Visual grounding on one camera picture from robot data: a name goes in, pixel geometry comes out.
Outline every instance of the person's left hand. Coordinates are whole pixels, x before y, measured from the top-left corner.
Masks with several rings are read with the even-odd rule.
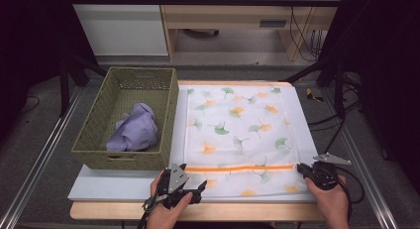
[[[155,194],[155,191],[158,187],[158,181],[162,173],[163,171],[160,172],[160,174],[157,176],[157,178],[155,178],[155,180],[151,184],[151,196],[154,196]],[[178,220],[179,215],[188,206],[189,201],[191,201],[191,197],[191,192],[185,194],[185,196],[181,198],[178,204],[170,209],[167,209],[161,203],[159,203],[148,217],[147,228],[172,229],[176,221]]]

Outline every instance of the purple cloth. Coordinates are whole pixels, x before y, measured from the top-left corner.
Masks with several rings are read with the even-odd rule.
[[[133,112],[124,114],[106,144],[107,151],[134,152],[145,150],[158,143],[158,127],[154,111],[145,103],[137,103]]]

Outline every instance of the white cabinet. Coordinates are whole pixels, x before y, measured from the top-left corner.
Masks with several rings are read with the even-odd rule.
[[[159,5],[74,5],[96,56],[167,56]]]

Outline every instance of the white fabric with leaf print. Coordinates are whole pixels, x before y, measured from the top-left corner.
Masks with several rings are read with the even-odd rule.
[[[196,85],[188,89],[185,188],[205,197],[305,191],[280,86]]]

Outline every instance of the green basket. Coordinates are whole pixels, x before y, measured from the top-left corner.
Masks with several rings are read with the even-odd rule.
[[[159,171],[168,166],[178,97],[174,68],[111,67],[71,150],[91,169]],[[136,103],[155,112],[158,144],[144,152],[110,152],[116,122]]]

